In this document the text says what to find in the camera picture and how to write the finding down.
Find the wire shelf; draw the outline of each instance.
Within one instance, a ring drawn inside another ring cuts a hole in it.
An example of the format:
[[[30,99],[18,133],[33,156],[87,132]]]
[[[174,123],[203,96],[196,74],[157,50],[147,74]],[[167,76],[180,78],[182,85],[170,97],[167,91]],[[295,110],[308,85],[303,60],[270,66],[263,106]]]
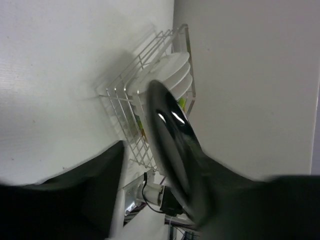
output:
[[[160,31],[156,34],[126,69],[107,86],[106,95],[99,95],[110,99],[110,106],[114,113],[113,117],[115,117],[114,124],[117,125],[115,128],[121,129],[118,134],[127,141],[130,149],[129,159],[147,169],[158,171],[162,175],[164,175],[162,165],[158,161],[159,158],[153,154],[156,151],[153,150],[154,145],[151,142],[152,138],[149,134],[146,114],[141,104],[139,91],[129,97],[126,90],[133,80],[142,80],[150,73],[153,66],[162,56],[178,52],[189,53],[188,61],[190,63],[192,84],[190,89],[182,96],[186,101],[186,115],[189,116],[196,100],[196,89],[187,24],[165,32]],[[132,103],[134,103],[139,117],[135,115]]]

